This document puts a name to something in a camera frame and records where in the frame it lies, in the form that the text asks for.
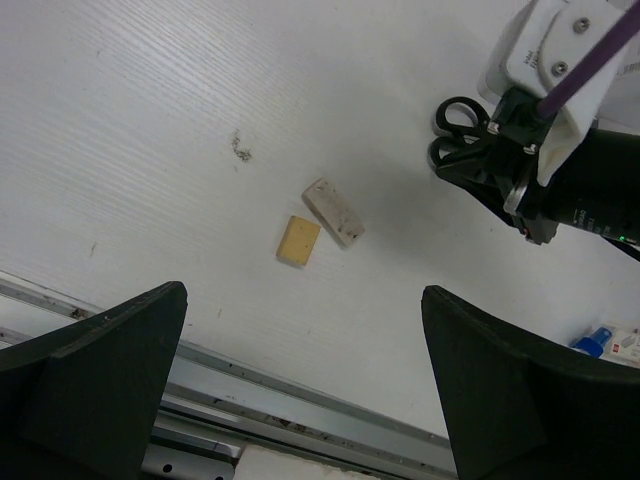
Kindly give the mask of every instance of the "yellow sponge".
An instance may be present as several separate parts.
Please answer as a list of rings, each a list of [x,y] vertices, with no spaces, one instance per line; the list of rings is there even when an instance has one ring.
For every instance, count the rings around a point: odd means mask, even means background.
[[[276,255],[298,265],[306,265],[320,234],[320,225],[292,216]]]

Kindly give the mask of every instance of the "wood grain surface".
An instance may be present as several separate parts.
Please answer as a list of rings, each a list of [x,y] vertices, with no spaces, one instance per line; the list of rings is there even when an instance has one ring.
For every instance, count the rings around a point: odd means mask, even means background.
[[[524,0],[7,0],[0,270],[103,308],[168,280],[183,338],[446,434],[427,284],[565,342],[638,319],[640,268],[527,244],[426,161]],[[325,176],[367,229],[275,258]]]

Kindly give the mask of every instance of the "white block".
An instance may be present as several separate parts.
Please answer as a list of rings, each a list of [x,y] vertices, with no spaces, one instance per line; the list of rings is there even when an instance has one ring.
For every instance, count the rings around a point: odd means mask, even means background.
[[[302,194],[311,211],[345,247],[364,233],[364,226],[349,204],[326,178],[321,178]]]

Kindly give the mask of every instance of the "scissors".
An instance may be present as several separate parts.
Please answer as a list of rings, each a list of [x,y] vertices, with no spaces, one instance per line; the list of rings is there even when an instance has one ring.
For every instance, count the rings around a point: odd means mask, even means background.
[[[455,107],[471,120],[472,126],[458,125],[447,120],[447,110]],[[453,97],[442,103],[436,111],[435,124],[446,136],[440,136],[429,147],[429,157],[436,168],[458,167],[460,162],[478,160],[494,143],[495,136],[487,132],[491,117],[482,106],[467,97]]]

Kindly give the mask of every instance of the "screw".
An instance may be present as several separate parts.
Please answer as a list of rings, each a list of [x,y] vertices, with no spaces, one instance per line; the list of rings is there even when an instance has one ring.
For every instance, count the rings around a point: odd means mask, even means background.
[[[553,73],[554,77],[561,77],[569,70],[569,65],[566,62],[557,62],[551,68],[551,73]]]
[[[590,26],[591,20],[589,20],[587,17],[583,17],[579,20],[576,20],[576,23],[573,24],[573,31],[581,34],[589,30]]]
[[[528,147],[524,147],[522,150],[527,155],[535,155],[536,153],[538,153],[538,146],[535,143],[532,143]]]
[[[487,125],[487,132],[489,132],[491,135],[500,134],[500,125],[498,125],[496,122],[489,122],[489,124]]]

